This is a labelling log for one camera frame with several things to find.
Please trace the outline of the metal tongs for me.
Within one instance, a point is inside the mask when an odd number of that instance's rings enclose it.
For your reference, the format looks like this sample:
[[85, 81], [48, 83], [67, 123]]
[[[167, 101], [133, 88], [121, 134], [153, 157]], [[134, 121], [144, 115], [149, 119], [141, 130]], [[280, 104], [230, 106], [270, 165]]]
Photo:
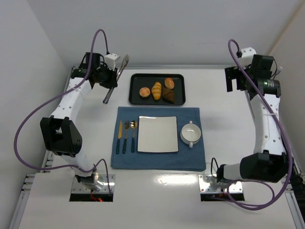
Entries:
[[[128, 65], [129, 59], [130, 59], [129, 55], [126, 54], [126, 55], [124, 56], [124, 58], [123, 58], [121, 67], [120, 67], [120, 69], [119, 69], [119, 71], [118, 71], [118, 73], [117, 73], [117, 77], [116, 77], [116, 81], [117, 81], [117, 82], [119, 81], [120, 76], [122, 75], [122, 72], [124, 71], [124, 69], [125, 69], [126, 66]], [[103, 100], [103, 103], [104, 103], [104, 104], [107, 104], [107, 103], [109, 102], [109, 99], [110, 99], [110, 97], [111, 97], [113, 91], [114, 91], [114, 87], [111, 88], [111, 89], [107, 92], [107, 94], [106, 94], [106, 96], [105, 96], [105, 98], [104, 98], [104, 100]]]

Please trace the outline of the round orange bun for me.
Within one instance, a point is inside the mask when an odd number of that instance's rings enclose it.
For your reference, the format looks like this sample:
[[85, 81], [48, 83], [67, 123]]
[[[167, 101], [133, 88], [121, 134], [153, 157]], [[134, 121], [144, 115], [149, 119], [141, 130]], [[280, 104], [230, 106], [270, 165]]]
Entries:
[[139, 90], [139, 95], [142, 97], [142, 98], [146, 98], [148, 97], [149, 95], [151, 94], [151, 91], [148, 87], [143, 87]]

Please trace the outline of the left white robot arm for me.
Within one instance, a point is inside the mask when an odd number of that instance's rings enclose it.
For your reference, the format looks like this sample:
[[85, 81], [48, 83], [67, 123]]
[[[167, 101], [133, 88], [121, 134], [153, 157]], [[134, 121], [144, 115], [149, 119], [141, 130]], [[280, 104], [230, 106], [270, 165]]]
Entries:
[[102, 186], [96, 165], [82, 150], [82, 136], [75, 122], [81, 105], [95, 84], [109, 90], [117, 86], [116, 63], [119, 55], [86, 53], [79, 67], [71, 71], [65, 95], [49, 117], [41, 119], [40, 127], [48, 151], [61, 157], [72, 168], [77, 181], [91, 191]]

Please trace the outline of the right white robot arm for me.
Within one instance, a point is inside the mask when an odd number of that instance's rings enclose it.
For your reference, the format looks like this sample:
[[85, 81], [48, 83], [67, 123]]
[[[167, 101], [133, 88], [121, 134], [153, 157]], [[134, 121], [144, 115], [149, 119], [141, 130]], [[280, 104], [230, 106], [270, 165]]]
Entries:
[[234, 165], [220, 165], [216, 172], [217, 182], [231, 180], [257, 180], [278, 182], [288, 172], [288, 155], [283, 145], [282, 134], [275, 119], [278, 110], [281, 86], [272, 78], [272, 56], [237, 53], [239, 63], [251, 80], [247, 80], [238, 67], [225, 69], [227, 91], [245, 91], [246, 99], [255, 126], [255, 146], [252, 155], [244, 157]]

